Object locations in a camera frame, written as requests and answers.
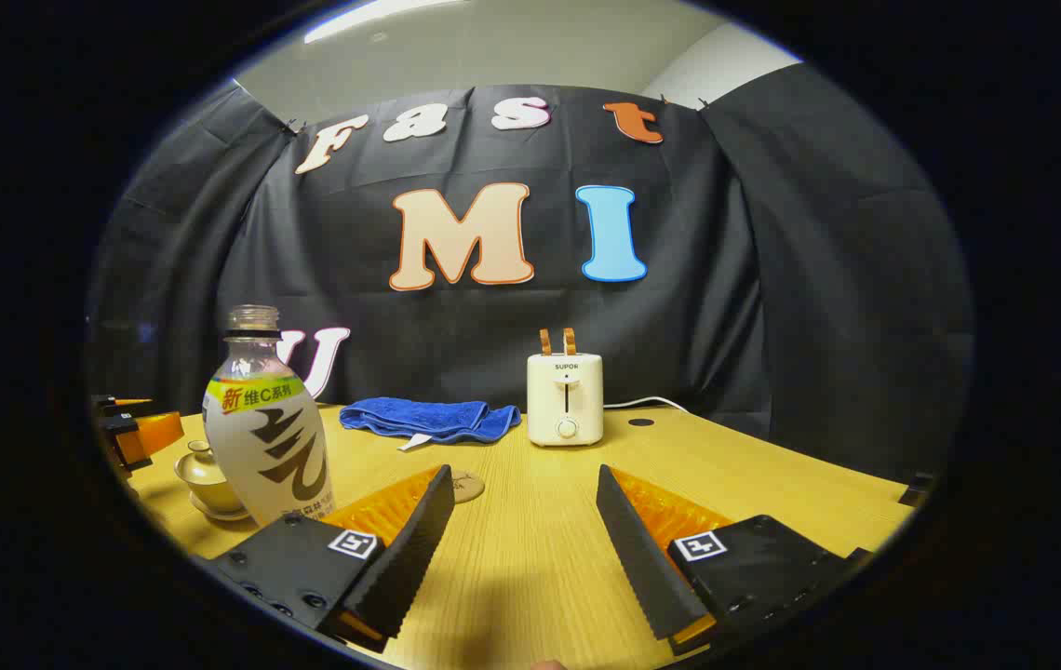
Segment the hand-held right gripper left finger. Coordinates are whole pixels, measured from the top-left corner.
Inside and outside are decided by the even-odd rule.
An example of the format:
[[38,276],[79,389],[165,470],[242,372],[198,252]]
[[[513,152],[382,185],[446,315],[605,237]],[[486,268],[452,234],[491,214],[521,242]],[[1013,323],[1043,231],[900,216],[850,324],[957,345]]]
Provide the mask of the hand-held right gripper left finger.
[[286,513],[206,573],[343,643],[382,652],[406,619],[455,505],[452,470],[428,468],[321,520]]

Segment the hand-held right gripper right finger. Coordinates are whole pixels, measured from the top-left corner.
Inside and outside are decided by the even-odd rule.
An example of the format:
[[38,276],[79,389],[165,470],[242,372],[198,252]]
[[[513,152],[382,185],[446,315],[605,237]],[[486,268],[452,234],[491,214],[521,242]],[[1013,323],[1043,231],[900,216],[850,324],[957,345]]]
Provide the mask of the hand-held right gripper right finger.
[[596,506],[638,606],[676,656],[786,623],[871,556],[829,551],[770,515],[730,520],[608,465]]

